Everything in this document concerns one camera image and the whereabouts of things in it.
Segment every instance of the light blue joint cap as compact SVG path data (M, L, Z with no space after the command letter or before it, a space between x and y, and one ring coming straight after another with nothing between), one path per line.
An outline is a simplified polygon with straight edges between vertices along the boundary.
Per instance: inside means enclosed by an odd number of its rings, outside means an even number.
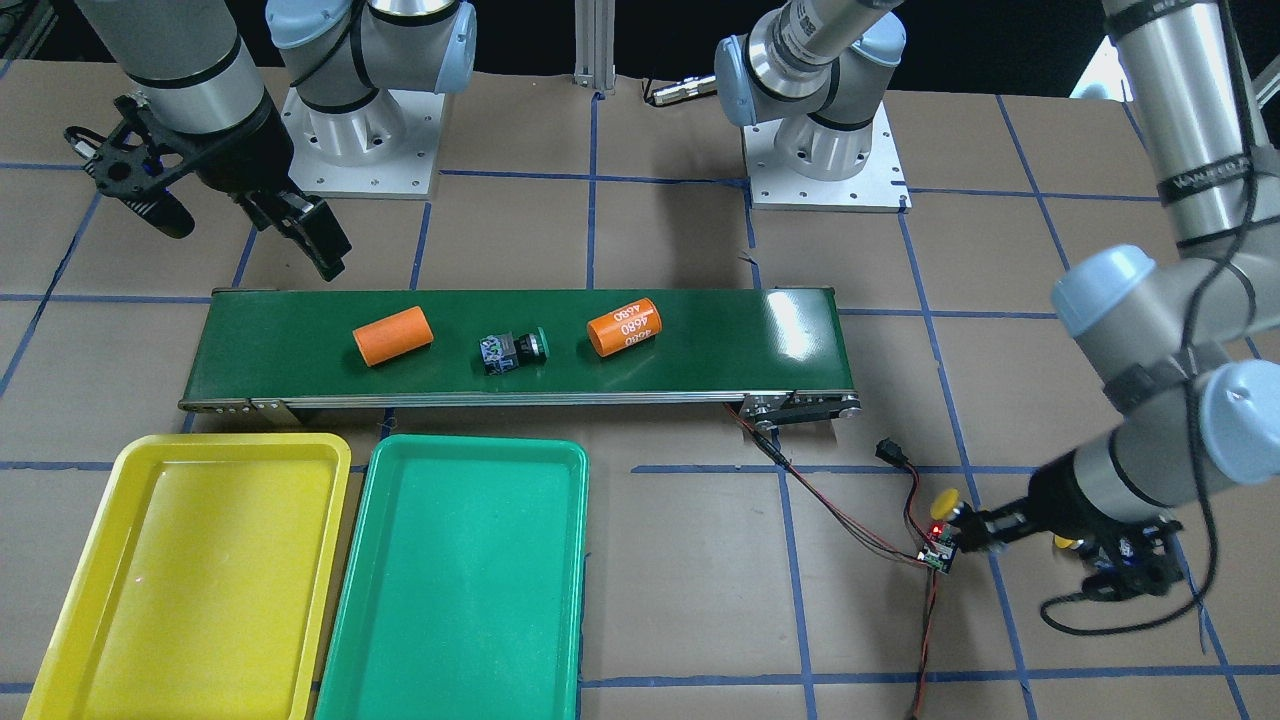
M1280 365L1244 360L1215 370L1201 400L1201 434L1217 469L1240 484L1280 473Z
M906 49L906 28L897 15L887 13L854 41L852 49L877 65L896 68Z
M306 45L347 17L347 0L268 0L266 26L280 50Z
M471 68L476 61L476 8L471 3L458 5L453 18L452 37L444 47L440 74L435 76L436 92L462 92L471 85Z
M1053 286L1053 307L1071 337L1080 337L1120 305L1156 269L1133 245L1117 245L1080 263Z
M716 92L728 122L740 128L755 124L751 74L742 56L742 42L736 35L716 46Z

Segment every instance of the teal plastic bin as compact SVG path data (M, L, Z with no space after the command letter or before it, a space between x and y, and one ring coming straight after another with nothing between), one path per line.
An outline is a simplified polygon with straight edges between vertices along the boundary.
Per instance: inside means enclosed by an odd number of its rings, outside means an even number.
M572 720L586 487L567 441L379 443L316 720Z

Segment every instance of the tray rim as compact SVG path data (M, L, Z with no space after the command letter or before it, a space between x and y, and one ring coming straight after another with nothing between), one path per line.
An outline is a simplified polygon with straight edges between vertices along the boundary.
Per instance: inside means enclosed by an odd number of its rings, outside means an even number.
M585 551L586 551L586 528L588 528L588 498L590 496L590 486L591 486L590 456L586 454L586 450L580 443L573 442L571 439L512 438L512 437L495 437L495 436L445 436L445 434L419 434L419 433L401 433L389 436L381 439L374 447L372 455L370 456L369 468L365 474L365 486L361 489L360 495L360 512L356 516L356 525L351 536L351 551L347 556L347 568L343 573L342 594L338 598L338 609L334 615L333 632L329 637L329 648L325 656L325 673L320 678L320 692L316 696L316 710L314 720L326 720L326 716L320 714L321 708L325 705L328 705L328 702L337 702L337 701L326 702L325 700L329 693L338 692L337 689L333 689L335 685L333 685L329 682L328 664L329 660L334 656L334 652L338 650L339 639L343 637L342 629L343 626L347 625L347 616L344 614L344 610L348 602L351 601L349 596L355 593L353 589L355 584L351 582L351 575L355 573L357 568L357 561L360 559L360 548L364 546L365 541L365 528L366 528L365 521L367 520L367 514L370 512L370 507L372 505L371 502L369 502L367 496L375 492L378 486L378 483L370 482L370 478L378 478L378 475L375 474L378 466L381 465L383 462L388 462L388 460L380 460L380 459L385 452L389 451L389 448L394 450L397 446L401 445L417 446L424 441L442 442L442 443L462 442L465 445L474 445L476 447L483 447L485 441L499 441L503 443L521 443L521 445L529 443L540 446L561 446L562 448L570 451L576 457L576 460L581 462L582 492L573 507L576 511L579 511L581 519L579 541L577 541L579 552L576 556L579 571L573 573L572 584L568 588L568 592L566 593L566 602L568 603L568 607L572 609L571 610L572 628L568 632L568 643L564 651L566 655L570 657L570 671L564 673L564 678L562 679L563 685L558 688L566 698L571 698L571 702L567 703L566 706L567 715L564 717L564 720L571 720L572 717L576 716L577 711L577 682L579 682L579 674L581 673L581 648L582 648L581 626L584 615L582 600L586 584Z
M70 641L70 624L82 598L88 593L88 575L99 556L105 552L101 547L102 525L106 523L111 496L116 487L124 482L124 471L133 459L143 448L151 447L216 447L216 446L324 446L335 454L333 465L334 474L330 478L329 501L325 506L323 532L320 533L320 551L316 557L316 575L311 583L311 598L307 603L306 626L302 635L302 646L297 656L297 673L294 675L293 698L289 703L287 720L303 720L307 714L311 694L311 673L316 664L320 648L320 632L324 621L326 598L329 594L330 578L333 575L334 555L337 539L342 521L342 509L346 502L346 484L351 474L351 446L342 437L333 433L191 433L191 434L150 434L143 436L116 455L111 465L111 474L106 487L102 489L102 498L99 501L90 524L88 537L81 550L79 560L76 562L76 573L72 575L67 597L58 612L58 621L45 650L45 657L40 662L36 674L36 683L32 687L23 711L23 720L40 720L45 717L45 705L58 691L64 691L59 678L59 653Z

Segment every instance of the black cable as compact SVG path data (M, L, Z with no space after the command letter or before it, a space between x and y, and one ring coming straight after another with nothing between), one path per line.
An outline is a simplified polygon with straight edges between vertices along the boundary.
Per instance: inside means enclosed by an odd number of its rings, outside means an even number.
M1230 70L1229 76L1231 78L1231 96L1235 102L1235 117L1240 126L1242 151L1247 158L1251 158L1252 150L1257 145L1257 135L1256 128L1253 127L1253 117L1249 113L1249 90L1247 90L1245 86L1244 68L1242 67L1240 60L1240 40L1235 33L1235 22L1231 18L1230 0L1219 0L1217 5L1219 20L1222 28L1222 40L1226 45L1226 63ZM1231 264L1235 255L1242 247L1244 247L1244 241L1249 234L1253 213L1257 210L1258 204L1258 174L1256 170L1251 170L1247 176L1244 176L1244 192L1247 197L1244 217L1240 219L1239 227L1235 228L1235 240L1231 241L1228 251L1215 261L1213 268L1196 286L1196 290L1192 291L1192 296L1188 301L1187 315L1183 319L1183 337L1180 343L1180 350L1184 355L1187 355L1187 350L1194 342L1196 324L1199 320L1199 309L1204 300L1206 291ZM1208 592L1213 588L1213 583L1217 579L1220 547L1217 538L1217 523L1213 519L1213 507L1208 498L1208 483L1204 477L1204 446L1203 438L1201 437L1199 395L1196 392L1196 377L1199 373L1198 368L1192 368L1192 377L1183 383L1183 396L1185 398L1187 410L1187 452L1192 462L1192 478L1196 483L1196 500L1199 503L1201 516L1204 520L1204 532L1208 536L1208 568L1204 570L1201 587L1192 589L1192 597L1185 603L1155 620L1147 620L1144 623L1135 623L1132 625L1119 625L1115 628L1085 629L1064 625L1062 623L1050 618L1050 607L1080 602L1085 600L1085 597L1083 593L1070 593L1053 597L1041 603L1039 616L1055 630L1080 637L1117 635L1124 633L1135 633L1139 630L1149 630L1152 628L1167 625L1183 615L1187 615L1193 609L1199 606Z
M289 87L297 87L311 79L311 76L320 72L320 68L325 67L329 63L329 60L332 60L333 56L338 54L338 49L342 47L342 44L346 42L347 36L351 35L351 28L356 26L356 19L360 17L361 10L364 10L364 3L361 0L351 0L351 9L347 10L347 24L342 28L342 33L338 35L338 40L335 40L334 44L329 46L329 50L326 50L325 54L319 60L316 60L316 64L307 68L307 72L300 74L298 79L291 82Z

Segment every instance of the yellow button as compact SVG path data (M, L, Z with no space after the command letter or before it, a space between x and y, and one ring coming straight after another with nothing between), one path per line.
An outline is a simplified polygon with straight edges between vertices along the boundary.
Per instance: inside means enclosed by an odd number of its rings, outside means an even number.
M938 495L938 498L933 501L929 507L929 515L934 520L946 520L951 511L960 505L960 491L956 488L947 488Z

